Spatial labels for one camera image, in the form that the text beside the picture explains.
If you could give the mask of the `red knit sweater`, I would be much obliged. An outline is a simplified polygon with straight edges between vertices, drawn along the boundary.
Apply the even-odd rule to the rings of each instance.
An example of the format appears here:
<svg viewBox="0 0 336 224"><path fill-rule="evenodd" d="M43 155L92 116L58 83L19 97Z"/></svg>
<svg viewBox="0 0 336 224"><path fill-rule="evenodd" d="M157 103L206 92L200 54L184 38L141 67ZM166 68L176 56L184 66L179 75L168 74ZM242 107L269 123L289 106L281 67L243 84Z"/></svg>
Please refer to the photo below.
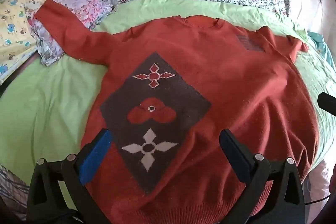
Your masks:
<svg viewBox="0 0 336 224"><path fill-rule="evenodd" d="M107 67L82 143L103 128L113 135L87 184L112 223L220 221L244 189L219 145L226 128L307 176L319 133L294 64L301 40L206 16L92 32L53 0L35 18L68 56Z"/></svg>

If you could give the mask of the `plaid checkered cloth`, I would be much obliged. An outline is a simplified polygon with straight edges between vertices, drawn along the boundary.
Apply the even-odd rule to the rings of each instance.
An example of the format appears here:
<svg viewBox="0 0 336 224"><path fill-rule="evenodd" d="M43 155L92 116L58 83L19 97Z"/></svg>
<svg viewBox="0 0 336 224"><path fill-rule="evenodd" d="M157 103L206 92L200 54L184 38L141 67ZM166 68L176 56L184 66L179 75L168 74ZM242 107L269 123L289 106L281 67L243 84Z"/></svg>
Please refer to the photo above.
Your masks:
<svg viewBox="0 0 336 224"><path fill-rule="evenodd" d="M21 220L26 219L30 187L3 165L0 168L1 198L9 210Z"/></svg>

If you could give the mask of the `teal cloth at bedside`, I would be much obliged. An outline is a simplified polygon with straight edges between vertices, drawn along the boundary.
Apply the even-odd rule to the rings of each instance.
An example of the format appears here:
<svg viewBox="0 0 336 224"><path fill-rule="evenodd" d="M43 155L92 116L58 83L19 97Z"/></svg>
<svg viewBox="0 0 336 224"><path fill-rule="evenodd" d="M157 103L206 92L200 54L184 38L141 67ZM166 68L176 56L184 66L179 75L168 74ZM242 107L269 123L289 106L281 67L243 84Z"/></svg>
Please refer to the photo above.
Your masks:
<svg viewBox="0 0 336 224"><path fill-rule="evenodd" d="M308 31L307 35L314 41L315 48L322 58L335 70L333 56L331 54L330 48L327 46L324 40L323 35L312 31Z"/></svg>

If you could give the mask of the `light green bed sheet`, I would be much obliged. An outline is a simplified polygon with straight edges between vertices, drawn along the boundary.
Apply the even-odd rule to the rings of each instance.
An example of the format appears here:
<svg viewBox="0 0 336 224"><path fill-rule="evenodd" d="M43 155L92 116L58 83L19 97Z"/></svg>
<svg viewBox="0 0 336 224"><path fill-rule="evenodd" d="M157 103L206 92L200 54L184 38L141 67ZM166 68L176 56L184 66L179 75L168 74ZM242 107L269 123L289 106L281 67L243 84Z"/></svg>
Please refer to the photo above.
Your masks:
<svg viewBox="0 0 336 224"><path fill-rule="evenodd" d="M306 32L293 21L256 7L197 0L137 0L121 4L96 26L96 31L123 32L150 20L170 16L205 15L256 30L268 26L276 35L295 36L309 46L295 65L311 99L335 94L335 70L315 50ZM41 157L54 161L77 152L96 98L103 66L63 56L45 67L32 62L1 96L1 164L30 182Z"/></svg>

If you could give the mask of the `yellow cartoon print pillow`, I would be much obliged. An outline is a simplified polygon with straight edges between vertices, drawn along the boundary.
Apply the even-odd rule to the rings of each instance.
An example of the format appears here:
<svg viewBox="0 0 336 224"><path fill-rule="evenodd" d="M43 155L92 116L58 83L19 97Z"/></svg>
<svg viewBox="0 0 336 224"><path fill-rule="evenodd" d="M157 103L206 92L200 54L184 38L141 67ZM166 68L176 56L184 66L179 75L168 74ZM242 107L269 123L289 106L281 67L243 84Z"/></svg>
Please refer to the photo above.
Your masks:
<svg viewBox="0 0 336 224"><path fill-rule="evenodd" d="M4 83L37 50L29 32L24 5L44 0L1 0L1 83Z"/></svg>

